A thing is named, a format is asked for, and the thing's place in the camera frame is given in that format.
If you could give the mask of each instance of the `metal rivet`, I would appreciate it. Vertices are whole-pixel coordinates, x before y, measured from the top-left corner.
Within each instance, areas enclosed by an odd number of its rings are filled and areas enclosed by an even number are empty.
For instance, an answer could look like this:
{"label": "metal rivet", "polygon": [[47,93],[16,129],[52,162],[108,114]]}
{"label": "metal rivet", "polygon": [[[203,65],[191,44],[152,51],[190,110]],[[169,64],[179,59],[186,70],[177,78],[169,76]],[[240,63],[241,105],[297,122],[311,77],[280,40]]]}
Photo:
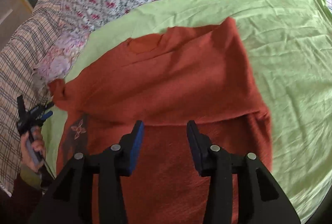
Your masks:
{"label": "metal rivet", "polygon": [[210,149],[213,151],[213,152],[218,152],[220,150],[220,147],[218,145],[211,145],[210,146]]}
{"label": "metal rivet", "polygon": [[111,146],[111,150],[112,150],[112,151],[119,151],[120,149],[121,149],[120,144],[113,144],[113,145]]}
{"label": "metal rivet", "polygon": [[247,157],[251,160],[254,160],[254,159],[256,159],[257,156],[254,153],[248,153]]}
{"label": "metal rivet", "polygon": [[84,156],[83,153],[80,152],[80,153],[76,153],[76,154],[74,155],[74,158],[75,158],[75,159],[81,159],[81,158],[83,158],[83,156]]}

